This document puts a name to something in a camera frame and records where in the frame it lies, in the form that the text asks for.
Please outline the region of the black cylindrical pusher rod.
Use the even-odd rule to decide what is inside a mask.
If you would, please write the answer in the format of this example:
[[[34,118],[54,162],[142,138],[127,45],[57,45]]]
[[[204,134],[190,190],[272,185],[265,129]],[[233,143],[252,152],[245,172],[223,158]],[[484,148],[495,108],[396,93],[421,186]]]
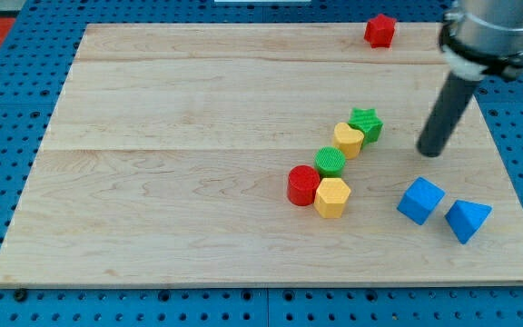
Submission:
[[[416,143],[420,154],[431,158],[442,154],[479,84],[448,74]]]

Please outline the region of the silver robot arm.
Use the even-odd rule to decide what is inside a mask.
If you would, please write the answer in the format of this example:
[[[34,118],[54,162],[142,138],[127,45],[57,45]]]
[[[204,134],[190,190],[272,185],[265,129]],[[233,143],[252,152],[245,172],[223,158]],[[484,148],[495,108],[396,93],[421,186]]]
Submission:
[[[523,73],[523,0],[458,0],[444,12],[439,50],[449,74],[416,143],[438,157],[480,83],[514,81]]]

